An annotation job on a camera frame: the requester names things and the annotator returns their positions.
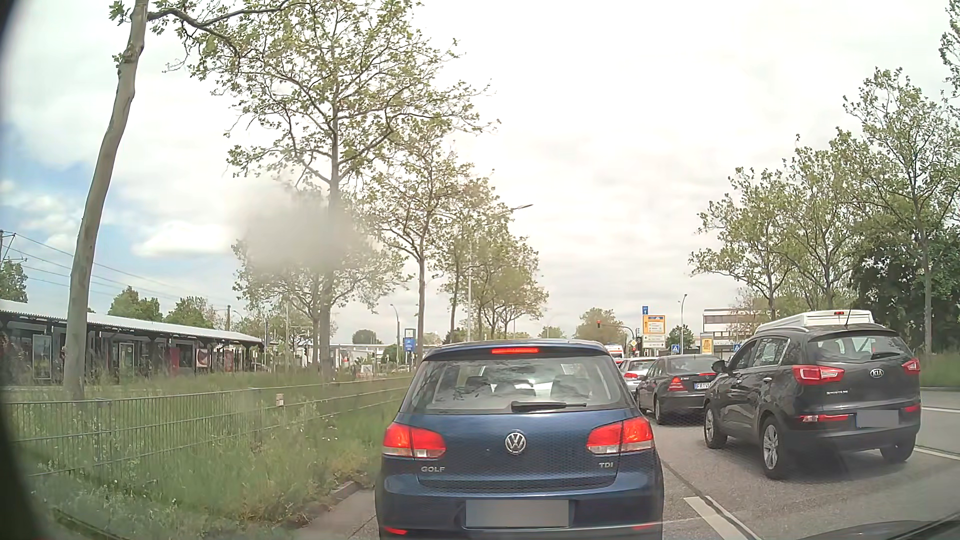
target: car wheel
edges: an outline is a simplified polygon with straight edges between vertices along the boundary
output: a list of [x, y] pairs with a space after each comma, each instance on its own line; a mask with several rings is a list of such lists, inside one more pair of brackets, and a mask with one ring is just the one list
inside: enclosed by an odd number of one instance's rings
[[704, 441], [707, 448], [713, 449], [723, 448], [727, 444], [727, 434], [720, 430], [712, 404], [708, 404], [704, 410]]
[[760, 428], [760, 448], [763, 474], [768, 479], [785, 479], [793, 468], [793, 460], [790, 453], [783, 447], [780, 425], [777, 417], [772, 414], [763, 421], [763, 426]]
[[900, 441], [899, 443], [893, 446], [887, 446], [880, 449], [880, 453], [883, 455], [883, 459], [887, 463], [903, 463], [906, 461], [911, 454], [913, 454], [913, 447], [917, 444], [917, 437], [910, 437], [905, 441]]
[[660, 410], [660, 398], [654, 396], [654, 422], [659, 426], [666, 424], [666, 415]]

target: tire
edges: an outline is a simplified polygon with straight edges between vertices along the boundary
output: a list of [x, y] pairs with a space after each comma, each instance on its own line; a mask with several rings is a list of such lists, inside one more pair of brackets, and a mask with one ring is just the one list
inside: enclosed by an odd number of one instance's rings
[[714, 450], [727, 445], [727, 434], [720, 430], [711, 404], [704, 407], [704, 442], [707, 443], [707, 448]]
[[903, 463], [913, 454], [913, 447], [917, 444], [917, 437], [900, 441], [899, 443], [880, 449], [883, 459], [887, 463]]
[[772, 414], [760, 428], [760, 464], [768, 479], [785, 479], [793, 472], [793, 456], [783, 447], [780, 423]]

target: green foliage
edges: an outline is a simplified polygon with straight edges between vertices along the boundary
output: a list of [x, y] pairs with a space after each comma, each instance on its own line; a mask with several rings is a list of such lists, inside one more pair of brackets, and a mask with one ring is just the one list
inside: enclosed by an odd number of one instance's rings
[[19, 262], [4, 260], [0, 264], [0, 300], [27, 302], [27, 275]]
[[163, 320], [163, 315], [160, 313], [160, 300], [156, 298], [140, 298], [140, 293], [130, 285], [127, 285], [127, 288], [113, 297], [113, 302], [110, 303], [110, 309], [107, 311], [107, 315], [140, 319], [142, 321], [160, 322]]

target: yellow sign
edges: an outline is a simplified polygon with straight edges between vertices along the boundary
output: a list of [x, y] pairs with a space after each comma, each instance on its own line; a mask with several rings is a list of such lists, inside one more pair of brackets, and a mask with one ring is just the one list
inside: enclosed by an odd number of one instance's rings
[[643, 315], [643, 333], [666, 333], [666, 315]]

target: car door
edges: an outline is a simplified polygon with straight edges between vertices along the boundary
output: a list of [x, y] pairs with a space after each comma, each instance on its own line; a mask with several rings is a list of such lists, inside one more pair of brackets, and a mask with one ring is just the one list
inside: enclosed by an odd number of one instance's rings
[[756, 340], [744, 343], [727, 364], [727, 373], [717, 377], [716, 413], [723, 431], [733, 436], [742, 437], [749, 430], [742, 408], [747, 393], [740, 376], [752, 365], [755, 351]]
[[756, 351], [749, 368], [740, 371], [739, 386], [744, 399], [739, 403], [738, 416], [743, 418], [745, 428], [758, 435], [760, 405], [770, 400], [770, 387], [780, 370], [780, 361], [789, 339], [782, 336], [762, 337], [756, 342]]

